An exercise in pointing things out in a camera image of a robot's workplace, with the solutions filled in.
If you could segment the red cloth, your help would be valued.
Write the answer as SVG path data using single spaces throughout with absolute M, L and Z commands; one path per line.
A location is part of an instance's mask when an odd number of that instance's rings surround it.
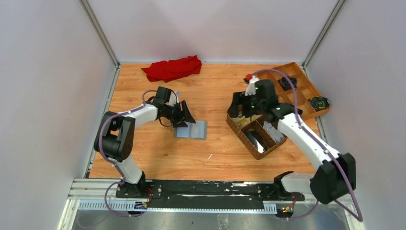
M 149 67 L 141 68 L 150 82 L 164 81 L 165 83 L 199 74 L 202 61 L 195 56 L 183 57 L 169 61 L 152 63 Z

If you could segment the white cards in basket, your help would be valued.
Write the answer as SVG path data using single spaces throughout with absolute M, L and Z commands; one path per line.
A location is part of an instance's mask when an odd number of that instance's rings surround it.
M 279 143 L 284 140 L 284 135 L 271 123 L 264 121 L 263 128 L 275 143 Z

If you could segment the blue yellow rolled tie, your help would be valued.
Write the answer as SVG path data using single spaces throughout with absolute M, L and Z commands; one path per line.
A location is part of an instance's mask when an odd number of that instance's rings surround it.
M 330 107 L 329 99 L 323 96 L 315 96 L 309 99 L 309 103 L 316 112 Z

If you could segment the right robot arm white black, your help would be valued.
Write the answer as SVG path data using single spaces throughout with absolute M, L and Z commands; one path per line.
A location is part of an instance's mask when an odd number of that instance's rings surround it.
M 227 114 L 230 118 L 261 115 L 275 122 L 277 129 L 310 160 L 314 175 L 286 172 L 274 179 L 283 194 L 311 194 L 322 204 L 350 195 L 357 202 L 355 158 L 340 153 L 316 135 L 302 120 L 297 103 L 279 102 L 271 80 L 251 79 L 245 91 L 234 92 Z

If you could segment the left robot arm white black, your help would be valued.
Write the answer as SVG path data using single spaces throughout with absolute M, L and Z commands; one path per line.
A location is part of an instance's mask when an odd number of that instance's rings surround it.
M 104 113 L 93 148 L 120 174 L 120 185 L 129 188 L 136 196 L 146 189 L 145 173 L 137 166 L 132 157 L 132 148 L 136 128 L 165 118 L 171 127 L 187 127 L 196 121 L 191 115 L 186 101 L 179 100 L 171 89 L 159 86 L 154 96 L 143 99 L 136 108 L 124 112 Z

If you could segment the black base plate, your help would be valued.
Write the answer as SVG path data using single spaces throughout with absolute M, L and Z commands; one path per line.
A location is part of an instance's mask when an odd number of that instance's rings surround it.
M 258 210 L 264 208 L 265 201 L 290 205 L 305 200 L 301 193 L 280 195 L 270 182 L 147 180 L 146 189 L 136 196 L 120 185 L 115 196 L 146 199 L 149 208 L 202 210 Z

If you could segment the wooden compartment tray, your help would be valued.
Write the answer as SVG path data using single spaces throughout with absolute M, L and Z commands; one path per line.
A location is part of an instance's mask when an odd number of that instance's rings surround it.
M 329 112 L 331 106 L 328 109 L 316 112 L 309 103 L 310 98 L 322 95 L 311 83 L 298 64 L 291 62 L 274 67 L 274 69 L 277 70 L 277 72 L 266 70 L 257 73 L 256 76 L 260 80 L 269 79 L 274 83 L 274 88 L 280 103 L 294 104 L 294 95 L 296 94 L 298 109 L 302 111 L 301 117 L 303 120 L 315 118 Z M 288 77 L 297 78 L 297 87 L 294 88 L 292 86 L 291 90 L 284 91 L 279 85 L 278 80 L 281 78 L 289 80 Z

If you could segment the woven wicker basket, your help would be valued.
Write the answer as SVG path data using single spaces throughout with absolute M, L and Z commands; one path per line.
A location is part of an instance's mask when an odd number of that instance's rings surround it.
M 262 115 L 250 118 L 227 115 L 226 123 L 257 160 L 263 159 L 287 140 L 287 136 L 277 129 L 276 122 L 270 122 Z

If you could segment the black rolled belt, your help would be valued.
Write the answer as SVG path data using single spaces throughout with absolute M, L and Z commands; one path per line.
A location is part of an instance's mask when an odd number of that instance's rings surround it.
M 292 86 L 294 88 L 297 87 L 297 78 L 294 77 L 288 77 L 289 80 L 287 80 L 286 78 L 281 78 L 280 80 L 278 80 L 279 85 L 281 86 L 281 88 L 284 91 L 288 91 L 292 89 Z

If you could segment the black cards in basket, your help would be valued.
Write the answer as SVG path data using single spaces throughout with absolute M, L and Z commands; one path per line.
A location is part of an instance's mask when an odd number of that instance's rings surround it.
M 247 131 L 245 132 L 246 137 L 251 142 L 251 144 L 255 147 L 256 151 L 259 153 L 264 153 L 269 149 L 268 145 L 264 141 L 264 139 L 259 135 L 257 131 Z

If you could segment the aluminium frame rail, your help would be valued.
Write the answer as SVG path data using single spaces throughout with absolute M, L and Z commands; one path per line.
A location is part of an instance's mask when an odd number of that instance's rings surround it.
M 69 199 L 80 210 L 128 212 L 184 212 L 278 214 L 293 205 L 312 208 L 316 199 L 296 193 L 278 197 L 271 182 L 147 180 L 137 193 L 117 179 L 74 179 Z

